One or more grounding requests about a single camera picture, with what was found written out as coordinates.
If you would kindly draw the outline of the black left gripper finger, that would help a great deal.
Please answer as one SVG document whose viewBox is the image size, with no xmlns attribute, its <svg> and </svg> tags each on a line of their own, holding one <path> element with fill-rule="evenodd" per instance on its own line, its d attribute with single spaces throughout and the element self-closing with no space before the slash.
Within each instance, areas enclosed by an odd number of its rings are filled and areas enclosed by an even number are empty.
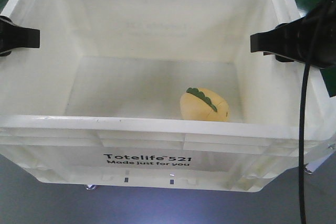
<svg viewBox="0 0 336 224">
<path fill-rule="evenodd" d="M 40 48 L 40 30 L 18 26 L 1 16 L 1 57 L 18 48 Z"/>
</svg>

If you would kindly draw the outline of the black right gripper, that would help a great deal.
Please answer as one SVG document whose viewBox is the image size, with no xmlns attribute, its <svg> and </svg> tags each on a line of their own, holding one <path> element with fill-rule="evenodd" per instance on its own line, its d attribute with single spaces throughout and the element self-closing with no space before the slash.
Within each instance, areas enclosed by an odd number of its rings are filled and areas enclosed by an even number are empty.
<svg viewBox="0 0 336 224">
<path fill-rule="evenodd" d="M 250 51 L 275 55 L 280 62 L 335 67 L 335 1 L 323 0 L 304 18 L 250 36 Z"/>
</svg>

